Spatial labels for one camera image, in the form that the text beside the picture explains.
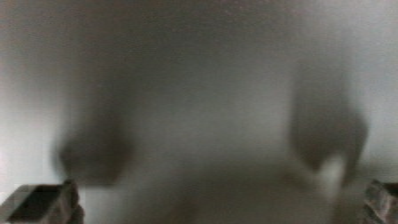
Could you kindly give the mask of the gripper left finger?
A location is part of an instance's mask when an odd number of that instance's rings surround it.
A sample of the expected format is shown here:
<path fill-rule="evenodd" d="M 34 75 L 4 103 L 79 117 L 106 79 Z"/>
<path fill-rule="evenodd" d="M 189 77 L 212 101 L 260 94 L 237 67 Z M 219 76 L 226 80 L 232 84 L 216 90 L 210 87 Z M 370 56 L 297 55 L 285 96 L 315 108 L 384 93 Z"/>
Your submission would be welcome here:
<path fill-rule="evenodd" d="M 0 224 L 86 224 L 77 184 L 22 185 L 0 204 Z"/>

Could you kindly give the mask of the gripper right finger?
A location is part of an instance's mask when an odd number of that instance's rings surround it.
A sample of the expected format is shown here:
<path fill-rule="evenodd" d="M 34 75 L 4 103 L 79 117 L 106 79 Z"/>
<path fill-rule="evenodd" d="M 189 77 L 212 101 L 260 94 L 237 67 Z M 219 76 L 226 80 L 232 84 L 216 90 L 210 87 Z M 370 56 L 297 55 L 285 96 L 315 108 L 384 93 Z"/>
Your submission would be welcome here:
<path fill-rule="evenodd" d="M 398 224 L 398 183 L 372 181 L 365 193 L 361 224 Z"/>

